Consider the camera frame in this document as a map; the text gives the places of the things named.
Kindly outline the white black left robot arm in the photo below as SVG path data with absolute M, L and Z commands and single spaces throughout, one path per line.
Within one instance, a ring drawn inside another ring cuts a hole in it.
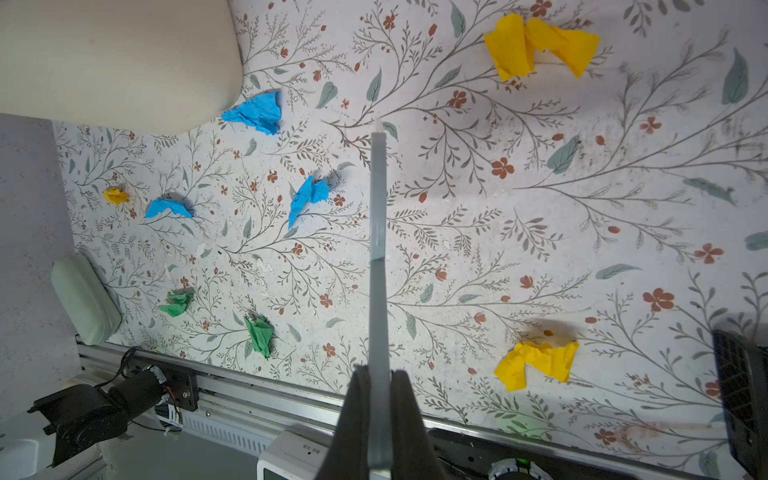
M 77 384 L 33 403 L 30 411 L 46 419 L 43 432 L 54 439 L 56 467 L 91 446 L 127 432 L 128 424 L 167 394 L 167 379 L 151 366 L 103 391 Z

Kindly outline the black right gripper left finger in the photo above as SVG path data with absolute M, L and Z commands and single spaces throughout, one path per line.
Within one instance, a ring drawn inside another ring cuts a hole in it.
M 370 375 L 367 366 L 351 377 L 331 446 L 316 479 L 368 480 Z

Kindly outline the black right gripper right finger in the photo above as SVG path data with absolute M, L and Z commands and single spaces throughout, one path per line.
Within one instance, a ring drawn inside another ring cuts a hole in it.
M 427 435 L 408 374 L 392 373 L 390 413 L 393 442 L 392 478 L 444 479 L 444 470 Z

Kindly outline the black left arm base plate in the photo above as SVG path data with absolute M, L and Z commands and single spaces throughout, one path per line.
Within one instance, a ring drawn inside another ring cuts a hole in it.
M 175 404 L 183 410 L 195 412 L 198 409 L 199 389 L 196 372 L 172 364 L 156 364 L 165 378 L 165 385 L 172 392 Z

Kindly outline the cream trash bin with bag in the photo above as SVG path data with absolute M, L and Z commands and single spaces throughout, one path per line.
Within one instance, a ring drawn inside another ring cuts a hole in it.
M 225 1 L 4 1 L 1 111 L 176 135 L 236 103 Z

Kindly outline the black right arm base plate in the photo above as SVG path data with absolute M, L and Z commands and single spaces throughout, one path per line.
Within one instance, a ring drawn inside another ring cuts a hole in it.
M 694 474 L 570 447 L 433 428 L 428 435 L 451 479 L 694 479 Z

